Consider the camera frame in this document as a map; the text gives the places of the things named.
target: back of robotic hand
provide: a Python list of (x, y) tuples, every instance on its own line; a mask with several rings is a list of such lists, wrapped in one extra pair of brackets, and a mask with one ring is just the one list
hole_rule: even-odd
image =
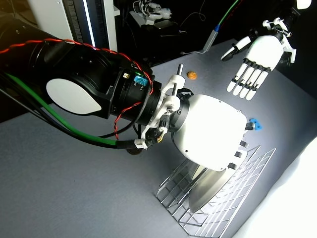
[[(310, 3), (311, 1), (298, 0), (297, 9), (307, 8)], [(264, 30), (250, 31), (249, 36), (233, 44), (221, 57), (222, 61), (227, 61), (250, 47), (238, 72), (227, 87), (228, 92), (233, 91), (233, 95), (251, 100), (281, 58), (288, 64), (295, 62), (296, 49), (290, 46), (288, 38), (292, 36), (289, 32), (290, 27), (300, 14), (292, 7), (283, 11), (282, 15), (283, 19), (278, 17), (273, 22), (265, 20), (262, 23)]]

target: brown round object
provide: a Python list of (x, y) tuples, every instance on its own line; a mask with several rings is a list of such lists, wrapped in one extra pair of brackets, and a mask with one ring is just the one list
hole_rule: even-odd
[(196, 72), (189, 71), (189, 72), (187, 73), (187, 77), (188, 77), (189, 79), (191, 79), (191, 80), (195, 80), (195, 79), (197, 79), (197, 74), (196, 74)]

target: green cable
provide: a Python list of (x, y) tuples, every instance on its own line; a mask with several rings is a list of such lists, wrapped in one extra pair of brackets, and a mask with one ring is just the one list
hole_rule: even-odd
[(226, 16), (228, 15), (228, 13), (231, 11), (231, 9), (235, 6), (235, 4), (237, 4), (237, 2), (238, 2), (239, 0), (236, 0), (232, 5), (231, 5), (231, 7), (228, 9), (228, 11), (225, 13), (225, 15), (222, 17), (222, 19), (220, 20), (220, 22), (218, 23), (218, 25), (220, 25), (222, 22), (223, 22), (223, 20), (226, 18)]
[(55, 112), (53, 110), (53, 108), (51, 108), (46, 102), (44, 102), (43, 99), (39, 95), (36, 94), (36, 92), (34, 92), (31, 88), (29, 88), (20, 79), (18, 79), (17, 77), (12, 76), (10, 74), (7, 74), (7, 75), (15, 83), (17, 83), (21, 88), (23, 88), (28, 94), (30, 94), (39, 104), (42, 105), (43, 108), (45, 108), (54, 118), (56, 118), (61, 124), (63, 124), (70, 131), (74, 132), (75, 134), (77, 134), (77, 135), (79, 135), (81, 137), (84, 137), (84, 138), (92, 140), (92, 141), (101, 142), (101, 143), (108, 144), (108, 145), (116, 145), (116, 141), (115, 140), (100, 138), (100, 137), (89, 135), (89, 134), (86, 134), (86, 133), (84, 133), (82, 131), (77, 130), (72, 125), (70, 125), (67, 121), (65, 121), (65, 119), (63, 119), (57, 112)]

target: twisted red and black wire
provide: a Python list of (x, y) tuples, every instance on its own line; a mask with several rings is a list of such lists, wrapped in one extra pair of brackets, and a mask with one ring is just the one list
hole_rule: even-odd
[[(144, 72), (142, 70), (142, 68), (140, 67), (140, 65), (135, 62), (134, 60), (132, 60), (130, 57), (128, 57), (126, 54), (124, 53), (119, 53), (119, 52), (116, 52), (116, 51), (112, 51), (110, 49), (107, 49), (107, 48), (97, 48), (97, 47), (94, 47), (90, 44), (87, 44), (87, 43), (81, 43), (81, 42), (78, 42), (78, 41), (74, 41), (74, 40), (70, 40), (70, 39), (55, 39), (55, 38), (46, 38), (46, 39), (43, 39), (43, 40), (28, 40), (24, 43), (19, 43), (19, 44), (12, 44), (10, 45), (8, 48), (4, 49), (4, 50), (1, 50), (0, 51), (0, 54), (4, 54), (4, 53), (7, 53), (8, 51), (10, 51), (12, 48), (16, 48), (16, 47), (22, 47), (22, 46), (25, 46), (27, 44), (32, 44), (32, 43), (42, 43), (42, 42), (67, 42), (67, 43), (74, 43), (76, 45), (81, 45), (81, 46), (87, 46), (87, 47), (90, 47), (96, 51), (107, 51), (111, 54), (119, 54), (123, 57), (125, 57), (127, 60), (129, 60), (130, 62), (132, 62), (133, 64), (136, 65), (136, 67), (145, 75), (145, 77), (148, 79), (149, 83), (150, 83), (150, 87), (151, 87), (151, 90), (150, 90), (150, 95), (153, 93), (153, 82), (151, 80), (151, 77), (149, 76), (148, 73)], [(137, 105), (140, 105), (142, 104), (142, 102), (137, 102), (135, 104), (133, 104), (132, 106), (128, 107), (128, 108), (124, 108), (121, 113), (117, 116), (117, 118), (114, 120), (114, 133), (115, 133), (115, 138), (118, 139), (118, 134), (117, 134), (117, 131), (118, 131), (118, 127), (117, 127), (117, 122), (118, 120), (122, 117), (122, 114), (125, 113), (127, 110), (130, 110), (132, 109), (133, 107), (137, 106)]]

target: dish rack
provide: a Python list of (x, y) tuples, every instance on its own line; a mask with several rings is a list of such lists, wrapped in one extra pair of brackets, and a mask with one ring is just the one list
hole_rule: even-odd
[(222, 189), (195, 213), (189, 209), (188, 197), (207, 169), (191, 180), (188, 167), (192, 162), (189, 160), (185, 160), (165, 179), (159, 186), (156, 198), (190, 236), (219, 238), (234, 219), (276, 151), (274, 148), (256, 157), (260, 147), (248, 151), (248, 154), (253, 151), (252, 155), (247, 156)]

